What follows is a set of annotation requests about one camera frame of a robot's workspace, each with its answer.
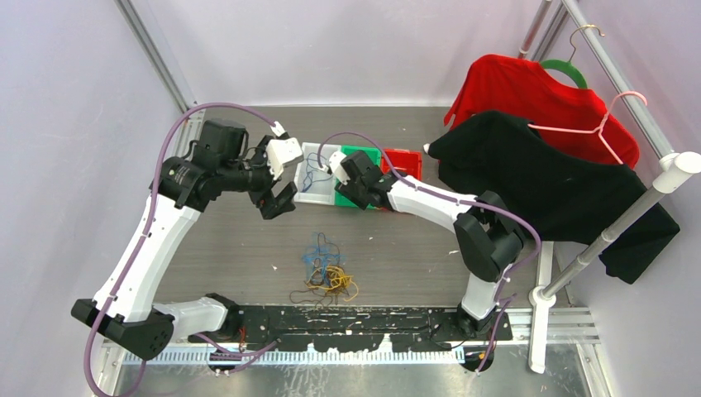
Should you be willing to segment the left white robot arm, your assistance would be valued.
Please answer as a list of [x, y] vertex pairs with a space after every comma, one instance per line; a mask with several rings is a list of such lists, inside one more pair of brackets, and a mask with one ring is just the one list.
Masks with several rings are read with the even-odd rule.
[[265, 220], [294, 210], [294, 183], [275, 194], [284, 171], [303, 159], [299, 141], [274, 127], [256, 146], [237, 122], [206, 121], [188, 152], [161, 166], [145, 211], [125, 253], [91, 299], [71, 313], [99, 334], [149, 361], [173, 340], [204, 338], [229, 342], [243, 325], [238, 304], [220, 294], [158, 304], [155, 293], [175, 252], [206, 207], [225, 192], [249, 195]]

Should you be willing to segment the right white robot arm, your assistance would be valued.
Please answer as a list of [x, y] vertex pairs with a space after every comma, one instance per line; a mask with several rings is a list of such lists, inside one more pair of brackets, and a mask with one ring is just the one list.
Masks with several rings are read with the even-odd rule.
[[498, 287], [525, 240], [497, 194], [455, 194], [401, 172], [384, 173], [363, 151], [350, 155], [336, 151], [328, 168], [338, 180], [336, 192], [356, 207], [412, 214], [453, 232], [470, 273], [456, 326], [472, 340], [494, 326]]

